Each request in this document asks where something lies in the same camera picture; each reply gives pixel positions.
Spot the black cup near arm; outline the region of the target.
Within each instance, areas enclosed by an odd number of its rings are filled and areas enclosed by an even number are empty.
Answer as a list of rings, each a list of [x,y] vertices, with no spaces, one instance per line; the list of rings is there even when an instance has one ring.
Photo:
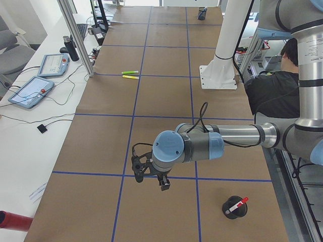
[[[241,199],[241,197],[239,196],[231,196],[227,199],[226,202],[223,203],[222,205],[222,212],[223,214],[229,218],[229,219],[236,219],[236,218],[240,218],[243,217],[247,214],[248,211],[248,207],[247,204],[245,203],[244,205],[242,205],[241,207],[239,207],[238,209],[236,209],[235,211],[229,213],[229,214],[225,214],[225,211],[228,210],[230,207],[232,207],[233,205],[235,205],[237,202],[239,202]]]

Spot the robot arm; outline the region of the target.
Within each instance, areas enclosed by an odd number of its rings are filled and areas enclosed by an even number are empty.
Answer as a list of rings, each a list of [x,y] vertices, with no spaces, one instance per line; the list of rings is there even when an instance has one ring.
[[[262,39],[297,39],[300,116],[258,113],[248,126],[180,124],[156,137],[144,164],[132,165],[138,182],[149,170],[166,190],[176,163],[220,158],[225,145],[278,148],[322,164],[322,1],[261,1],[257,30]]]

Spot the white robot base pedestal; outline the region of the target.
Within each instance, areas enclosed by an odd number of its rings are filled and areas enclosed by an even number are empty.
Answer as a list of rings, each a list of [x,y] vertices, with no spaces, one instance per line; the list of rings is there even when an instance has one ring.
[[[233,60],[253,3],[228,1],[214,58],[207,66],[199,67],[202,89],[237,89]]]

